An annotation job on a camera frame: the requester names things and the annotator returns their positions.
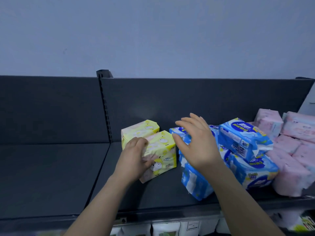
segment wall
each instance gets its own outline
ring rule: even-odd
[[[0,75],[294,78],[315,0],[0,0]]]

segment forearm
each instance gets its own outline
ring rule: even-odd
[[[108,236],[127,187],[111,176],[65,236]]]
[[[224,164],[203,175],[215,190],[232,235],[284,235]]]

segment yellow tissue package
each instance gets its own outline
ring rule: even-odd
[[[159,125],[151,120],[145,120],[121,130],[121,146],[124,150],[126,144],[134,137],[148,137],[160,130]]]
[[[149,144],[142,157],[144,161],[153,159],[155,163],[140,178],[142,183],[176,167],[176,145],[169,132],[158,132],[146,139]]]

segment stack of pink packages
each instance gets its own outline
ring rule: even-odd
[[[252,124],[274,142],[266,153],[280,169],[274,190],[297,197],[315,181],[315,117],[287,112],[283,120],[278,111],[259,109]]]

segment person's left hand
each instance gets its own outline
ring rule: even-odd
[[[148,140],[145,138],[131,139],[121,152],[113,176],[126,185],[138,180],[154,164],[154,160],[144,162],[141,158],[147,145]]]

